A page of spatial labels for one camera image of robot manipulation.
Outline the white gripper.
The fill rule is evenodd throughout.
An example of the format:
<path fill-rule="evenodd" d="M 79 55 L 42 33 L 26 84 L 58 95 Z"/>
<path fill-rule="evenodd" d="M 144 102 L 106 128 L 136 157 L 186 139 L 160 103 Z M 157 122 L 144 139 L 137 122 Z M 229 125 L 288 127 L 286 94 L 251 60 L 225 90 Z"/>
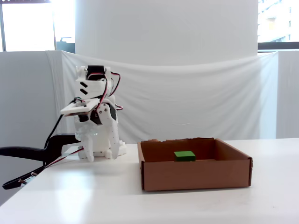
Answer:
<path fill-rule="evenodd" d="M 118 157 L 120 148 L 115 102 L 115 96 L 105 98 L 97 106 L 95 106 L 90 114 L 90 120 L 93 123 L 98 126 L 104 126 L 108 130 L 113 159 Z M 80 153 L 81 159 L 88 159 L 89 162 L 94 162 L 94 138 L 94 134 L 82 136 L 81 145 L 83 147 L 83 151 Z"/>

